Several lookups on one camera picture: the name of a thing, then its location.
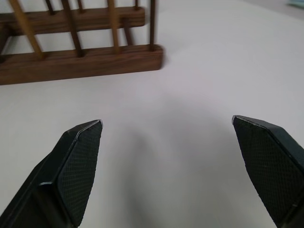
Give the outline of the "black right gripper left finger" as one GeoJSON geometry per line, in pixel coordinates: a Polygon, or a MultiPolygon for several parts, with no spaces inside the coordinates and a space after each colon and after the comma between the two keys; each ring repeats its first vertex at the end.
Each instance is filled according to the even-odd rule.
{"type": "Polygon", "coordinates": [[[65,131],[0,216],[0,228],[78,228],[95,179],[101,120],[65,131]]]}

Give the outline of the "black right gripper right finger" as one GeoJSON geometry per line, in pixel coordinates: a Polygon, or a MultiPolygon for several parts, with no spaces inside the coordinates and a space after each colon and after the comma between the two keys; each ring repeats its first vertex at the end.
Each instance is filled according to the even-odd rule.
{"type": "Polygon", "coordinates": [[[232,118],[246,171],[277,228],[304,228],[304,148],[282,127],[232,118]]]}

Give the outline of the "wooden dish rack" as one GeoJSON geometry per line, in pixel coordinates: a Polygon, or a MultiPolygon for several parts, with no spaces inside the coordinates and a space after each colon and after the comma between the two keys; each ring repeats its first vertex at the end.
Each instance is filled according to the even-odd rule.
{"type": "Polygon", "coordinates": [[[161,69],[164,49],[155,43],[156,0],[150,0],[150,18],[134,0],[131,7],[70,8],[69,0],[60,0],[62,10],[55,11],[45,0],[46,11],[24,12],[19,0],[8,0],[12,13],[0,14],[0,86],[62,79],[106,76],[161,69]],[[110,47],[81,46],[78,33],[109,29],[110,47]],[[36,35],[67,32],[73,50],[44,52],[36,35]]]}

